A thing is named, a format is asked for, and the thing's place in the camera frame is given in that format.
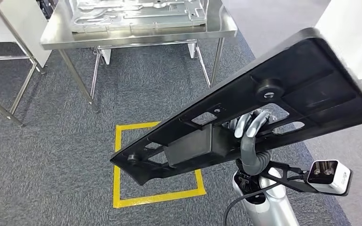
metal frame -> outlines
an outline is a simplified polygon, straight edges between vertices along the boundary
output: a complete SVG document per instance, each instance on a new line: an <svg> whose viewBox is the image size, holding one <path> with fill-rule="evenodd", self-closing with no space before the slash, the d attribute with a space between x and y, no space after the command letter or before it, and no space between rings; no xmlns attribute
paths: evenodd
<svg viewBox="0 0 362 226"><path fill-rule="evenodd" d="M70 58L67 56L67 54L64 52L64 50L60 49L59 52L62 55L62 57L64 58L68 68L70 69L70 71L72 73L73 78L76 80L76 82L79 86L79 89L84 94L88 103L90 105L92 105L94 112L98 112L98 109L97 109L93 99L94 99L94 95L95 95L95 87L96 87L96 79L97 79L97 75L98 75L99 61L100 61L100 59L103 59L101 50L113 49L113 48L147 47L147 46L162 46L162 45L174 45L174 44L194 44L195 45L194 51L197 55L197 57L194 57L194 58L199 59L199 63L200 63L200 66L202 67L202 72L205 77L206 84L210 89L213 86L215 79L216 79L216 74L218 71L218 67L220 64L220 58L221 58L221 54L222 54L222 48L224 46L224 40L225 40L225 38L219 38L216 55L214 58L214 67L213 67L211 79L209 78L209 76L207 74L206 66L203 62L202 54L201 54L200 48L199 48L199 40L171 41L171 42L144 43L144 44L135 43L135 44L127 44L127 45L95 47L95 52L96 52L95 68L94 68L94 73L93 73L93 77L92 77L91 92L89 94L85 92L86 87L85 87L84 83L82 82L80 75L74 68L74 65L71 62Z"/></svg>
<svg viewBox="0 0 362 226"><path fill-rule="evenodd" d="M23 126L24 124L14 116L16 109L20 103L21 98L23 97L23 94L25 90L27 89L27 86L31 80L31 77L37 69L41 74L44 74L44 69L40 66L40 64L36 61L30 50L27 48L23 40L20 38L19 34L15 31L15 29L12 27L12 25L9 23L9 21L6 19L6 17L2 14L0 10L0 17L5 24L5 26L9 29L9 31L13 34L13 36L16 38L18 45L20 48L25 52L25 56L0 56L0 60L20 60L20 59L29 59L31 63L33 64L31 69L29 70L27 77L12 105L10 110L6 110L3 106L0 105L0 113L3 114L7 119L12 120L16 125L19 127Z"/></svg>

table top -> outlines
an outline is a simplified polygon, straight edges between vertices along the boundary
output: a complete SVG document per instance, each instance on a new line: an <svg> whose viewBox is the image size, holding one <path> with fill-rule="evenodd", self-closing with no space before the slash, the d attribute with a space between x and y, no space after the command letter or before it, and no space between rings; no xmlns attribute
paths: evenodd
<svg viewBox="0 0 362 226"><path fill-rule="evenodd" d="M89 48L225 38L237 34L238 28L221 0L204 0L202 3L207 7L207 23L201 26L73 33L70 29L72 11L66 0L62 0L42 34L41 45L45 50Z"/></svg>

black cable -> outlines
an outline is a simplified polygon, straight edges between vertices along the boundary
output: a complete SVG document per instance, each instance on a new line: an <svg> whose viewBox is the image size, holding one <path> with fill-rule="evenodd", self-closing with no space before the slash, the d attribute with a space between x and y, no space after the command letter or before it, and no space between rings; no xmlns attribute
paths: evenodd
<svg viewBox="0 0 362 226"><path fill-rule="evenodd" d="M243 195L243 196L241 196L241 197L238 197L237 199L235 199L234 201L232 201L232 202L227 206L227 209L225 210L224 218L223 218L223 223L222 223L222 224L223 224L224 226L227 226L228 213L230 212L231 208L232 208L235 204L237 204L239 201L241 201L241 200L243 200L243 199L246 199L246 198L249 198L249 197L254 196L254 195L258 195L258 194L260 194L260 193L262 193L262 192L265 192L265 191L267 191L267 190L270 190L270 189L272 189L272 188L274 188L274 187L276 187L276 186L278 186L278 185L280 185L280 184L279 184L279 183L275 183L275 184L270 185L270 186L268 186L268 187L265 187L265 188L263 188L263 189L261 189L261 190L259 190L259 191L257 191L257 192L253 192L253 193L246 194L246 195Z"/></svg>

stainless steel table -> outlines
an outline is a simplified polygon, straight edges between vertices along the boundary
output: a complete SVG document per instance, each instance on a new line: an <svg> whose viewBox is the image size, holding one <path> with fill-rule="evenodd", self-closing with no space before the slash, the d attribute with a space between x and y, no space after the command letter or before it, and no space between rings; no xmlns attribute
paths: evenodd
<svg viewBox="0 0 362 226"><path fill-rule="evenodd" d="M63 0L57 4L52 17L42 34L41 45L46 50L59 50L70 69L72 77L88 103L91 104L96 112L98 111L98 108L93 101L93 94L95 90L97 67L99 65L99 59L101 58L100 51L102 49L187 43L191 51L191 57L193 57L195 53L197 54L206 83L208 87L211 87L218 70L224 38L236 36L238 28L221 0L203 0L202 3L205 6L207 23L201 26L146 30L134 30L130 28L126 31L111 31L108 29L106 32L72 33L70 29L72 11L68 2ZM203 64L198 43L199 39L212 38L219 39L219 41L214 59L212 77L209 79L205 65ZM97 57L90 93L87 91L80 75L66 54L64 50L66 48L96 49Z"/></svg>

black bracket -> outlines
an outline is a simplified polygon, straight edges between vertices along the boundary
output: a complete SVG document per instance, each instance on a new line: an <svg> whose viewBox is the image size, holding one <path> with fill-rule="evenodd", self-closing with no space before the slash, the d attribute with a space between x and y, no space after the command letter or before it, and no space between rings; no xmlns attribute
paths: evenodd
<svg viewBox="0 0 362 226"><path fill-rule="evenodd" d="M275 177L275 176L269 174L268 171L270 168L276 168L276 169L282 170L281 178L278 178L278 177ZM297 177L292 176L292 177L288 178L289 171L294 172L294 173L298 174L299 176L297 176ZM270 161L267 168L263 172L261 172L259 175L264 178L273 180L277 183L280 183L281 185L284 185L285 187L289 187L298 192L309 192L309 193L329 194L329 195L336 195L336 196L347 196L349 193L349 188L350 188L350 184L352 182L352 175L353 175L353 171L350 170L350 172L351 173L350 173L350 177L348 180L346 192L344 192L343 194L325 193L325 192L317 191L315 188L313 188L312 186L310 186L309 184L306 183L307 176L309 174L309 169L306 169L303 167L301 168L298 166L293 166L293 165L290 165L287 163Z"/></svg>

